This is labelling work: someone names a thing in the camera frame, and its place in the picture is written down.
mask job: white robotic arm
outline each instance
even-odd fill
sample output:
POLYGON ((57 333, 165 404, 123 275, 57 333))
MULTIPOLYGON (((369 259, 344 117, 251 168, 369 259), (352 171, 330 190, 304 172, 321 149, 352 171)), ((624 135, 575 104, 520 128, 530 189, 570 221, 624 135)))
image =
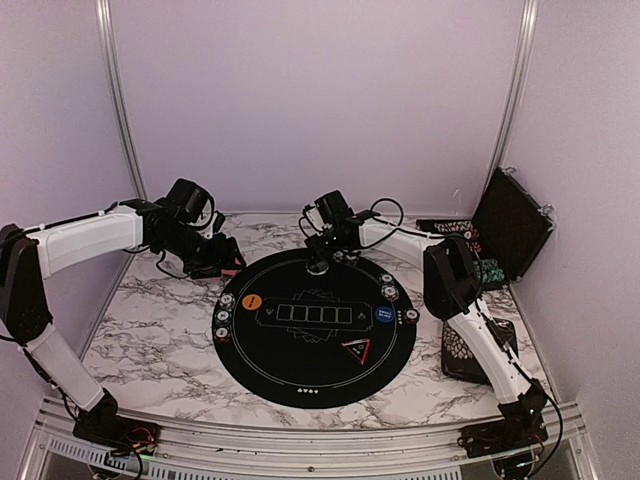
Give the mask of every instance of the white robotic arm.
POLYGON ((472 254, 464 239, 400 227, 371 210, 354 214, 338 191, 305 207, 303 215, 318 232, 305 240, 312 252, 307 265, 311 273, 322 274, 330 268, 337 250, 368 248, 400 258, 422 271, 425 306, 434 317, 448 322, 467 343, 487 374, 505 417, 489 434, 482 425, 462 432, 461 446, 470 456, 472 452, 485 455, 535 443, 533 437, 544 429, 541 412, 547 402, 546 393, 509 343, 501 339, 481 298, 472 254), (469 447, 480 437, 492 438, 485 442, 488 448, 469 447))
POLYGON ((155 203, 134 199, 95 214, 20 229, 0 230, 0 318, 39 373, 60 388, 80 409, 74 434, 107 445, 140 426, 152 424, 117 416, 117 402, 87 371, 52 323, 42 280, 60 270, 99 255, 145 247, 171 252, 183 261, 191 278, 218 276, 222 269, 245 266, 234 238, 218 230, 218 214, 211 238, 194 222, 213 198, 195 183, 180 179, 155 203))
MULTIPOLYGON (((386 240, 377 244, 376 250, 404 260, 414 267, 424 271, 424 252, 428 247, 438 245, 442 237, 429 236, 424 232, 403 227, 393 235, 389 234, 394 226, 382 223, 380 218, 366 220, 358 229, 361 245, 374 245, 382 238, 386 240)), ((487 326, 485 317, 492 319, 489 308, 482 298, 469 305, 469 313, 460 312, 448 320, 449 325, 462 337, 476 356, 478 363, 489 377, 498 403, 508 404, 518 401, 518 397, 531 387, 527 379, 517 370, 527 374, 525 367, 511 350, 509 344, 498 345, 496 339, 487 326)))

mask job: white marble table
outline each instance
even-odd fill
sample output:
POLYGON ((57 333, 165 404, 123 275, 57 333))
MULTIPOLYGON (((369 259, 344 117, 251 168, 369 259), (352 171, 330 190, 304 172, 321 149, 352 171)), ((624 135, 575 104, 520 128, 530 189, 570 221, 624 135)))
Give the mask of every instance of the white marble table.
MULTIPOLYGON (((223 231, 238 240, 249 263, 302 246, 294 215, 238 215, 223 231)), ((422 278, 414 267, 367 251, 405 287, 421 310, 411 358, 389 385, 356 404, 302 410, 270 403, 240 386, 216 355, 211 315, 226 280, 167 277, 157 257, 132 263, 99 326, 84 363, 123 408, 168 417, 233 425, 312 429, 392 428, 449 423, 498 414, 490 387, 444 376, 440 369, 442 322, 422 305, 422 278)), ((179 262, 167 261, 176 273, 179 262)), ((485 294, 494 316, 515 323, 520 358, 545 386, 536 351, 506 291, 485 294)))

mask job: white wall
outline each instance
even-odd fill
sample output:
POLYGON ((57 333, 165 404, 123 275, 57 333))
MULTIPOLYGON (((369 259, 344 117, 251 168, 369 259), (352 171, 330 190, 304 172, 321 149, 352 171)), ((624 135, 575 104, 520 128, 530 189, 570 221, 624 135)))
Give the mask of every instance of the white wall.
POLYGON ((558 230, 514 287, 604 479, 640 478, 640 3, 551 1, 506 160, 558 230))
POLYGON ((177 176, 222 210, 467 215, 507 97, 522 1, 112 2, 150 196, 177 176))
MULTIPOLYGON (((2 2, 0 45, 0 225, 32 226, 133 197, 94 2, 2 2)), ((121 262, 105 256, 47 281, 54 322, 76 351, 121 262)), ((10 479, 46 386, 15 345, 0 342, 0 356, 0 478, 10 479)))

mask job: black card box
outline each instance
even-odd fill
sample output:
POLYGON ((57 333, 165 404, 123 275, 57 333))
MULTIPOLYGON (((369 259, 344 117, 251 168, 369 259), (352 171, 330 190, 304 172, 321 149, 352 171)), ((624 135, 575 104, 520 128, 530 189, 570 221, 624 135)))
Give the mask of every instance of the black card box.
POLYGON ((480 259, 496 262, 503 278, 483 282, 484 290, 500 289, 522 278, 554 227, 549 218, 551 209, 541 208, 513 178, 512 171, 500 168, 495 171, 471 220, 416 222, 426 232, 466 234, 478 245, 480 259))
MULTIPOLYGON (((483 265, 483 290, 498 290, 522 278, 551 235, 551 209, 538 203, 513 178, 513 170, 497 169, 471 220, 418 220, 420 230, 461 233, 478 253, 483 265)), ((498 320, 502 333, 517 354, 512 322, 498 320)), ((442 333, 442 371, 472 383, 489 380, 460 336, 445 322, 442 333)))

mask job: black cable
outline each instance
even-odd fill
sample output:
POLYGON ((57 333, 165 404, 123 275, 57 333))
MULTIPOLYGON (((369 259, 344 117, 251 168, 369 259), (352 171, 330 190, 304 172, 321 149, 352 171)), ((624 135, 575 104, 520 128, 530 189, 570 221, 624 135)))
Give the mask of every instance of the black cable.
POLYGON ((58 391, 60 392, 60 395, 62 395, 62 401, 64 403, 64 409, 67 411, 67 413, 69 414, 69 416, 71 418, 73 418, 74 421, 78 421, 78 417, 76 415, 73 414, 73 412, 71 411, 71 408, 69 407, 69 400, 67 398, 67 394, 64 393, 62 390, 58 389, 58 391))
POLYGON ((320 230, 318 227, 316 227, 316 226, 313 224, 313 222, 312 222, 312 221, 311 221, 311 219, 309 218, 309 215, 308 215, 308 213, 307 213, 307 212, 308 212, 308 210, 302 210, 302 216, 304 217, 304 219, 307 221, 307 223, 308 223, 309 225, 311 225, 311 228, 313 228, 316 232, 318 232, 318 233, 322 233, 322 230, 320 230))
MULTIPOLYGON (((104 213, 109 213, 110 211, 112 211, 114 208, 116 208, 118 205, 120 205, 120 202, 113 202, 111 205, 109 205, 109 207, 104 210, 104 213)), ((87 215, 82 215, 80 217, 74 217, 74 218, 70 218, 68 220, 60 220, 59 222, 54 222, 54 223, 49 223, 44 225, 43 228, 39 228, 39 227, 34 227, 31 228, 29 230, 20 230, 20 231, 16 231, 14 233, 14 235, 9 235, 7 238, 5 238, 2 242, 0 242, 0 250, 5 247, 8 243, 13 242, 15 240, 20 240, 21 238, 26 237, 27 235, 30 235, 32 233, 36 233, 36 232, 41 232, 43 230, 47 230, 50 228, 54 228, 54 227, 59 227, 60 225, 66 225, 67 223, 72 223, 72 222, 77 222, 80 220, 87 220, 89 218, 93 218, 93 217, 99 217, 101 215, 101 212, 94 212, 94 213, 89 213, 87 215)))
POLYGON ((549 460, 551 460, 551 457, 553 457, 553 455, 556 453, 556 451, 560 447, 560 443, 562 442, 562 434, 564 433, 564 420, 562 418, 562 413, 560 412, 560 408, 558 407, 558 404, 555 402, 553 398, 551 398, 551 395, 549 395, 544 388, 540 387, 539 385, 536 385, 533 382, 533 380, 531 380, 529 375, 524 373, 524 371, 522 370, 522 368, 520 368, 520 365, 518 365, 517 362, 514 361, 513 366, 516 367, 516 370, 518 370, 520 375, 522 375, 532 387, 534 387, 536 390, 538 390, 540 393, 542 393, 545 396, 547 401, 551 404, 553 409, 556 411, 556 415, 558 416, 558 423, 560 424, 560 431, 558 432, 558 440, 556 441, 556 444, 553 446, 553 449, 551 450, 547 458, 545 458, 542 461, 542 463, 528 477, 528 478, 533 478, 540 470, 544 468, 544 466, 549 462, 549 460))
POLYGON ((161 271, 162 273, 164 273, 165 275, 169 275, 171 278, 175 278, 175 279, 177 279, 177 280, 185 280, 185 279, 189 278, 189 275, 185 275, 184 277, 179 277, 178 275, 174 275, 173 273, 171 273, 171 272, 169 272, 169 271, 165 270, 164 268, 162 268, 162 267, 160 266, 160 264, 161 264, 162 262, 164 262, 164 259, 165 259, 166 257, 167 257, 167 252, 166 252, 166 250, 162 250, 162 252, 160 253, 160 260, 158 260, 158 261, 156 262, 156 268, 157 268, 158 270, 160 270, 160 271, 161 271))
MULTIPOLYGON (((67 414, 75 421, 79 421, 78 417, 76 415, 73 414, 73 412, 71 411, 71 407, 69 406, 69 400, 67 397, 67 394, 64 393, 62 390, 58 389, 58 391, 60 392, 60 395, 62 395, 62 402, 64 403, 64 409, 67 411, 67 414)), ((134 480, 140 480, 140 478, 142 478, 142 473, 144 470, 144 464, 142 463, 142 457, 140 457, 140 454, 138 453, 138 451, 133 447, 133 445, 129 442, 121 442, 119 440, 111 440, 111 439, 106 439, 106 438, 102 438, 100 435, 98 435, 95 431, 93 431, 92 428, 88 428, 88 430, 91 431, 91 433, 93 435, 95 435, 96 437, 102 439, 105 441, 105 443, 109 443, 109 444, 117 444, 120 446, 123 446, 127 449, 127 451, 133 452, 133 454, 135 455, 135 457, 138 460, 138 474, 136 475, 136 477, 134 478, 134 480)))
POLYGON ((306 217, 300 217, 300 218, 298 219, 298 227, 300 227, 300 231, 302 232, 302 234, 303 234, 305 237, 309 238, 309 237, 310 237, 310 235, 309 235, 307 232, 305 232, 304 227, 302 226, 302 220, 305 220, 305 219, 306 219, 306 217))
POLYGON ((136 456, 136 459, 138 460, 138 474, 135 476, 135 478, 133 480, 140 480, 140 478, 142 478, 142 472, 144 470, 144 464, 142 463, 142 457, 140 457, 140 454, 138 453, 138 451, 129 442, 121 442, 119 440, 110 440, 110 442, 117 443, 118 445, 126 447, 126 449, 128 451, 133 452, 133 454, 136 456))
POLYGON ((151 245, 147 245, 146 247, 141 248, 140 250, 127 250, 126 248, 124 248, 122 251, 130 255, 137 255, 139 253, 146 252, 150 248, 151 248, 151 245))
POLYGON ((213 222, 213 217, 216 216, 216 213, 218 213, 218 211, 215 210, 215 201, 213 200, 213 197, 211 195, 209 195, 207 200, 211 205, 211 215, 209 215, 207 223, 205 223, 204 225, 187 225, 189 228, 197 231, 202 231, 205 230, 209 225, 211 225, 211 222, 213 222))
POLYGON ((383 202, 388 202, 388 203, 393 203, 396 207, 398 207, 398 210, 400 210, 400 220, 398 220, 398 223, 395 224, 395 227, 399 227, 400 225, 402 225, 402 222, 404 222, 404 208, 402 208, 402 205, 400 205, 400 202, 398 202, 397 200, 394 200, 393 198, 389 198, 389 197, 382 197, 379 198, 378 200, 376 200, 375 202, 373 202, 371 204, 371 207, 369 207, 369 211, 371 213, 373 213, 373 209, 376 207, 376 205, 383 203, 383 202))

